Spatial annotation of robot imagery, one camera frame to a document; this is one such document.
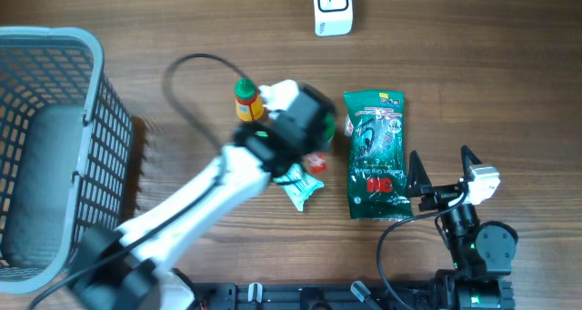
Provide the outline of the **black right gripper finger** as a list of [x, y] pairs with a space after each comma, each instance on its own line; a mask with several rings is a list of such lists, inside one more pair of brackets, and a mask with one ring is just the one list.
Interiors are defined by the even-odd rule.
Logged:
[[409, 169], [406, 178], [405, 194], [408, 198], [420, 197], [432, 191], [432, 183], [417, 151], [409, 156]]
[[461, 152], [461, 162], [463, 167], [463, 177], [465, 180], [469, 180], [470, 177], [470, 166], [471, 165], [481, 165], [481, 160], [471, 151], [467, 145], [463, 145], [460, 148]]

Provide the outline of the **small red packet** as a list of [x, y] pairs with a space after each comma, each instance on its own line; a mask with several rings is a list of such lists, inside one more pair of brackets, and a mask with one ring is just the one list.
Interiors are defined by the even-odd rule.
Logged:
[[327, 170], [326, 156], [322, 152], [314, 152], [306, 156], [306, 161], [311, 174], [322, 174]]

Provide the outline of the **teal white sachet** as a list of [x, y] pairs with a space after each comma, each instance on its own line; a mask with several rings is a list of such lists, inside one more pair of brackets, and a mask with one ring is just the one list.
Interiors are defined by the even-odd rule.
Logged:
[[308, 174], [300, 164], [293, 164], [282, 176], [273, 179], [281, 186], [292, 201], [296, 210], [304, 211], [306, 200], [317, 190], [324, 187], [324, 183]]

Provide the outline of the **red sauce bottle green cap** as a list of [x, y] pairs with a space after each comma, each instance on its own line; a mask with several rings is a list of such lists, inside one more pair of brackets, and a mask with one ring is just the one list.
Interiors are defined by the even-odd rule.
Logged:
[[263, 117], [265, 113], [263, 100], [251, 80], [241, 78], [236, 83], [235, 97], [236, 113], [241, 121], [252, 122]]

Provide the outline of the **green glove package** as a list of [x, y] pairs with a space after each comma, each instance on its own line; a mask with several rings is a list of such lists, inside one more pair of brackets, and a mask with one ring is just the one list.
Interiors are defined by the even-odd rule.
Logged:
[[405, 196], [404, 94], [345, 92], [344, 102], [352, 127], [347, 177], [350, 217], [389, 221], [411, 217]]

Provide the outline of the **green lid white jar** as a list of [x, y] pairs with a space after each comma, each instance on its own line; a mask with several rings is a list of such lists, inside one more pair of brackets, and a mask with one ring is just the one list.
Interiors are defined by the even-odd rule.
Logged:
[[336, 132], [336, 118], [332, 114], [327, 114], [323, 121], [322, 140], [330, 142]]

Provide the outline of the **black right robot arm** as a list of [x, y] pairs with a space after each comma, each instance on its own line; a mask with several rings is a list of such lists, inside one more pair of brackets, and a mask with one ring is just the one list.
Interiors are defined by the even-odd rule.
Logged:
[[406, 195], [420, 199], [419, 210], [435, 212], [436, 229], [454, 268], [439, 269], [428, 283], [432, 309], [514, 309], [511, 274], [518, 235], [499, 221], [481, 222], [477, 206], [500, 185], [500, 173], [461, 147], [463, 176], [452, 185], [433, 185], [416, 151], [410, 154]]

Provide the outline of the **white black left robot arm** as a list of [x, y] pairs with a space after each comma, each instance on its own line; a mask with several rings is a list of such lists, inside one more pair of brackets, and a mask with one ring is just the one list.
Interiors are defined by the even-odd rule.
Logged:
[[87, 309], [187, 309], [196, 297], [174, 267], [221, 217], [262, 194], [303, 156], [327, 145], [333, 102], [310, 85], [267, 89], [274, 118], [249, 122], [201, 173], [162, 204], [113, 231], [89, 229], [67, 289]]

